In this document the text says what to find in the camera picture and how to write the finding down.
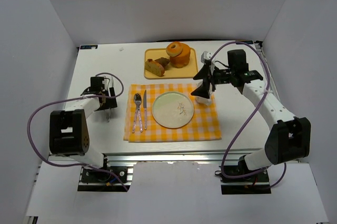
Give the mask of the orange ring donut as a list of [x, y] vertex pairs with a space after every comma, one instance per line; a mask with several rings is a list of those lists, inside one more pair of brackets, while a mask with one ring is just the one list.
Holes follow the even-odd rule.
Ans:
[[170, 57], [178, 56], [183, 50], [183, 45], [180, 42], [172, 42], [166, 47], [166, 53]]

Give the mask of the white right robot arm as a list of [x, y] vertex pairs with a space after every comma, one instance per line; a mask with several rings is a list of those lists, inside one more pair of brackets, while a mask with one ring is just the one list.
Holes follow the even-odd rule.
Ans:
[[273, 93], [267, 91], [267, 82], [256, 70], [249, 70], [246, 53], [242, 49], [227, 53], [228, 67], [219, 69], [211, 60], [212, 54], [201, 56], [203, 67], [194, 76], [200, 85], [191, 94], [199, 99], [210, 99], [220, 84], [231, 84], [247, 98], [267, 123], [270, 133], [264, 147], [244, 156], [237, 174], [242, 176], [271, 165], [307, 157], [310, 153], [311, 123], [287, 110]]

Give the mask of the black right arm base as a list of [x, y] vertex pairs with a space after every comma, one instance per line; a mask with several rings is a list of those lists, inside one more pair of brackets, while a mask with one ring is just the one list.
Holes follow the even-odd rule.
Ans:
[[220, 178], [222, 195], [262, 195], [271, 194], [267, 171], [245, 178], [226, 178], [220, 170], [214, 172]]

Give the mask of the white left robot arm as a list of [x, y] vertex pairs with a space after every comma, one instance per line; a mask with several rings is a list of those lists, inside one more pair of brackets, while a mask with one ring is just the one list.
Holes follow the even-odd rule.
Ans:
[[106, 155], [90, 144], [87, 119], [95, 112], [110, 120], [117, 107], [114, 82], [103, 74], [90, 78], [90, 86], [64, 110], [53, 111], [49, 118], [49, 150], [53, 155], [69, 157], [95, 168], [107, 168]]

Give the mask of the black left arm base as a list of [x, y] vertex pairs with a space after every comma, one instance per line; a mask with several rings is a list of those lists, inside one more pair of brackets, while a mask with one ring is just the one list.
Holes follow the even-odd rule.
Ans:
[[[110, 162], [108, 170], [115, 173], [124, 186], [129, 189], [135, 163], [118, 164]], [[77, 191], [79, 192], [126, 192], [115, 176], [89, 168], [82, 168]]]

